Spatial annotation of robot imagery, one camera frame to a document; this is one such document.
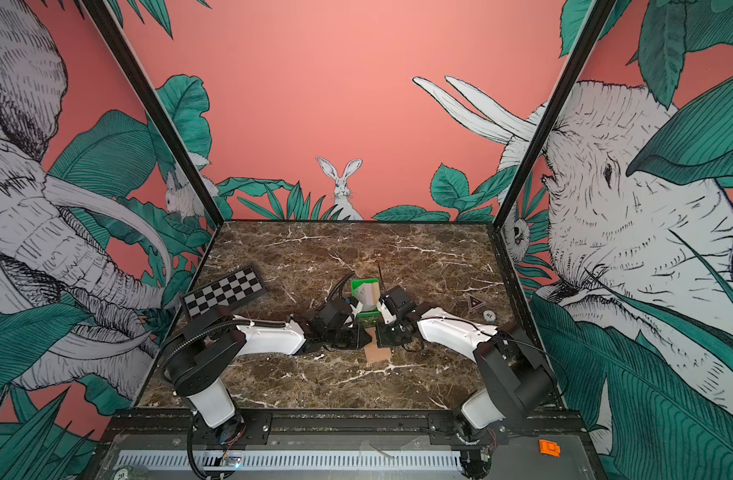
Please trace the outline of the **triangle marker sticker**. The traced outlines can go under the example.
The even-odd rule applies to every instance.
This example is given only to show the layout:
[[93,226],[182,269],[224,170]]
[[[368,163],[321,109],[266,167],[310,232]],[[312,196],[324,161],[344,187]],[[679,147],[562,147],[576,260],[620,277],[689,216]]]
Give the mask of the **triangle marker sticker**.
[[485,305],[485,303],[482,300],[474,297],[471,294],[468,294],[468,296],[466,296],[466,301],[467,301],[467,307],[468,307],[469,312],[480,310],[481,308],[484,308],[484,305]]

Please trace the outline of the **black frame post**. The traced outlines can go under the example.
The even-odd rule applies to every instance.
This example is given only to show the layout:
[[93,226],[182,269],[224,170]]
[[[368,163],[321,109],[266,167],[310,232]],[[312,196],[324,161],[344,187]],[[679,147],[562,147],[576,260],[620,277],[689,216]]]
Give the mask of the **black frame post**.
[[528,174],[532,170],[534,163],[541,156],[542,148],[546,146],[546,141],[552,127],[554,126],[558,115],[562,112],[571,90],[580,76],[587,58],[590,56],[601,30],[604,28],[612,9],[614,8],[614,0],[594,1],[590,10],[586,15],[584,24],[576,39],[570,56],[564,65],[560,78],[553,90],[552,96],[546,105],[542,118],[538,123],[536,132],[528,144],[528,148],[524,154],[524,158],[516,170],[513,182],[508,189],[504,202],[500,206],[500,210],[493,222],[493,228],[496,231],[502,230],[506,217],[516,202],[517,194],[526,184]]
[[134,54],[132,48],[128,45],[122,33],[122,28],[118,26],[114,14],[104,1],[82,1],[82,7],[88,12],[88,16],[92,18],[92,22],[98,28],[98,32],[100,32],[102,39],[106,42],[106,46],[108,46],[114,59],[118,62],[120,68],[122,68],[126,79],[130,82],[140,102],[142,102],[146,113],[150,116],[154,126],[156,126],[156,130],[162,136],[164,144],[166,144],[166,147],[170,150],[170,153],[174,156],[180,168],[184,170],[184,175],[188,178],[190,186],[194,188],[194,193],[198,200],[200,200],[202,206],[204,206],[208,218],[212,220],[212,223],[217,228],[222,227],[224,218],[220,210],[218,210],[212,194],[206,189],[200,177],[200,172],[196,170],[196,166],[190,160],[190,154],[186,150],[184,140],[182,140],[180,134],[178,134],[178,130],[174,127],[172,118],[170,118],[168,112],[166,112],[166,108],[164,108],[164,104],[158,98],[158,94],[152,87],[140,62],[138,62],[136,54]]

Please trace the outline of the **black mounting rail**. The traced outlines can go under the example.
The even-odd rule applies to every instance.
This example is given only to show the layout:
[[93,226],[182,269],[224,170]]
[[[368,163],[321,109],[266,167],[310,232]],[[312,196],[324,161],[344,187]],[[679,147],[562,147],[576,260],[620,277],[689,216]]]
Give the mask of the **black mounting rail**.
[[491,440],[546,435],[588,436],[579,414],[569,410],[539,410],[522,422],[504,421],[465,433],[450,410],[290,410],[244,409],[244,433],[234,441],[220,440],[204,422],[192,424],[186,408],[136,408],[114,416],[100,446],[132,435],[184,438],[194,434],[194,443],[207,446],[266,446],[272,436],[329,435],[424,435],[433,445],[474,446]]

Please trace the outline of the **right black frame post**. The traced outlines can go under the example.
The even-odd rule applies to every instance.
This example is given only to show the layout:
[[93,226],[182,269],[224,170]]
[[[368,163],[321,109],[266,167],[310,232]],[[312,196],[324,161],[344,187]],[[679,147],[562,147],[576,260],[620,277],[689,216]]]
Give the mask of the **right black frame post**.
[[558,115],[562,112],[571,90],[580,76],[587,58],[590,56],[601,30],[604,28],[612,9],[614,8],[614,0],[594,1],[590,10],[586,15],[584,24],[576,39],[570,56],[564,65],[560,78],[553,90],[552,96],[546,105],[542,118],[538,123],[536,132],[528,144],[528,148],[524,154],[524,158],[516,170],[513,182],[508,189],[504,202],[500,206],[500,210],[493,222],[493,228],[496,231],[502,230],[506,217],[516,202],[517,194],[526,184],[528,174],[532,170],[534,163],[541,156],[542,148],[546,146],[546,141],[552,127],[554,126]]

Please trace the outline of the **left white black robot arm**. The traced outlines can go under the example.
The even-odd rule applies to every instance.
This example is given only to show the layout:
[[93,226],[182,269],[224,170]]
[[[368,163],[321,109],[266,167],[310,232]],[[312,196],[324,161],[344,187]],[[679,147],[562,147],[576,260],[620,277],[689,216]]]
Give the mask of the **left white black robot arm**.
[[160,376],[208,428],[218,430],[244,422],[222,382],[234,359],[254,354],[296,356],[320,349],[360,350],[371,342],[350,304],[342,299],[284,321],[247,318],[216,306],[162,344]]

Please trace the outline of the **orange connector block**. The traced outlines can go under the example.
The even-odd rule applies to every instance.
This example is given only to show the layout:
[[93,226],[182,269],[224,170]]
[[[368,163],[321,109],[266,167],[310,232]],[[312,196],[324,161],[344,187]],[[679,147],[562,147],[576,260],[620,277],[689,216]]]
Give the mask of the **orange connector block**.
[[553,441],[549,441],[546,439],[540,439],[538,440],[538,448],[539,448],[539,452],[542,455],[560,458],[561,448],[557,443]]

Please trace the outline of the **tan leather card holder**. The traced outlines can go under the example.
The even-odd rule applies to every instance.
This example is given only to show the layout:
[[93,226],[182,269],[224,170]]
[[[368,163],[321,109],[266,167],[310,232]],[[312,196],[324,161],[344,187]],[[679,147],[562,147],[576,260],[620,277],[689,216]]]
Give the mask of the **tan leather card holder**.
[[366,346],[364,346],[364,355],[366,356],[366,362],[370,364],[384,360],[390,360],[392,356],[391,348],[380,347],[378,345],[375,328],[366,328],[366,333],[371,337],[371,341]]

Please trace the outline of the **left black frame post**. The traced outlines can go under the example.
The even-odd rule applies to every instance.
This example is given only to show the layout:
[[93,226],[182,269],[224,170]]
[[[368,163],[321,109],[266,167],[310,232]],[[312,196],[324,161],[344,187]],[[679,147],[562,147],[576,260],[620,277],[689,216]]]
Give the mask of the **left black frame post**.
[[178,134],[178,130],[174,127],[172,118],[170,118],[168,112],[166,112],[166,108],[164,108],[164,104],[158,98],[158,94],[152,87],[140,62],[138,62],[136,54],[134,54],[132,48],[128,45],[122,33],[122,28],[118,26],[114,14],[104,1],[82,1],[82,7],[88,12],[88,16],[92,18],[92,22],[98,28],[98,32],[100,32],[102,39],[106,42],[106,46],[108,46],[114,59],[118,62],[120,68],[122,68],[126,79],[130,82],[140,102],[142,102],[146,113],[150,116],[154,126],[156,126],[156,130],[162,136],[164,144],[166,144],[166,147],[170,150],[170,153],[174,156],[180,168],[184,170],[184,175],[188,178],[190,186],[194,188],[194,193],[198,200],[200,200],[202,206],[204,206],[208,218],[212,220],[212,223],[217,228],[222,227],[224,218],[220,210],[218,210],[212,194],[206,189],[200,177],[200,172],[196,170],[196,166],[190,160],[190,154],[186,150],[184,140],[182,140],[180,134]]

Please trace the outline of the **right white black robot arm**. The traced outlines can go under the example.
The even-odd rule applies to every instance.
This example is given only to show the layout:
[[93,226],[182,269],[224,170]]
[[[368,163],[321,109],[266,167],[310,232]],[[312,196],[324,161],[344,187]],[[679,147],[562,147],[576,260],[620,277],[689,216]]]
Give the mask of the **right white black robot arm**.
[[483,325],[454,316],[440,307],[418,304],[394,287],[378,300],[382,322],[377,343],[398,346],[421,339],[441,345],[476,364],[484,388],[458,408],[463,433],[502,422],[520,423],[556,388],[556,377],[544,351],[521,327]]

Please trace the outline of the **green plastic card tray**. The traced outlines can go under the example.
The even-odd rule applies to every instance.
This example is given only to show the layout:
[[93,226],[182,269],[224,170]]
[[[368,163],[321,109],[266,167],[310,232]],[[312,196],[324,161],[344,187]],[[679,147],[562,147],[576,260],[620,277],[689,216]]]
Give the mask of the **green plastic card tray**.
[[373,327],[381,318],[379,311],[380,284],[375,278],[356,279],[350,283],[350,307],[362,326]]

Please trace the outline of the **black white checkerboard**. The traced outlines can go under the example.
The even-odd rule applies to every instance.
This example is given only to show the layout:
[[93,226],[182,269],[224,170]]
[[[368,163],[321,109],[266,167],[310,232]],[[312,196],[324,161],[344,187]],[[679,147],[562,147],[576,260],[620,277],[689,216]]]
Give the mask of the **black white checkerboard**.
[[216,306],[240,308],[268,293],[260,270],[254,264],[242,266],[224,277],[182,297],[184,314],[190,319],[206,314]]

